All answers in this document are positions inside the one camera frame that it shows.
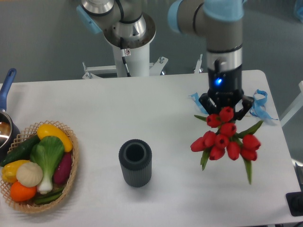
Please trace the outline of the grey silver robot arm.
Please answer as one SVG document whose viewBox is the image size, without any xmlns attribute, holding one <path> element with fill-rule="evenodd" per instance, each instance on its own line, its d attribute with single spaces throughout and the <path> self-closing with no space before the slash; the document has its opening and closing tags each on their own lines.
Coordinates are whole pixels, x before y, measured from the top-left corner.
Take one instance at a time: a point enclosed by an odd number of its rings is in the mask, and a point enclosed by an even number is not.
<svg viewBox="0 0 303 227">
<path fill-rule="evenodd" d="M 102 32 L 112 46 L 119 77 L 151 74 L 150 43 L 156 26 L 140 0 L 83 0 L 76 10 L 86 28 Z M 174 32 L 206 39 L 209 89 L 198 102 L 208 114 L 242 103 L 235 120 L 241 120 L 254 102 L 242 90 L 243 15 L 241 0 L 178 0 L 167 16 Z"/>
</svg>

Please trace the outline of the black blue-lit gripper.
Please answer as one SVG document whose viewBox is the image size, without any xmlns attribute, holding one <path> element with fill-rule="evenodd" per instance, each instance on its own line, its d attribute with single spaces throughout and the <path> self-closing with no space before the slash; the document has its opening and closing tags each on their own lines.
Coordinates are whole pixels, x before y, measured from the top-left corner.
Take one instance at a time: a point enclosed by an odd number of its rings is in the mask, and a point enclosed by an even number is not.
<svg viewBox="0 0 303 227">
<path fill-rule="evenodd" d="M 242 100 L 242 109 L 234 113 L 233 120 L 240 121 L 254 104 L 254 98 L 243 96 L 242 66 L 230 71 L 216 73 L 208 70 L 209 89 L 199 97 L 199 102 L 211 114 L 218 114 L 223 107 L 232 108 Z"/>
</svg>

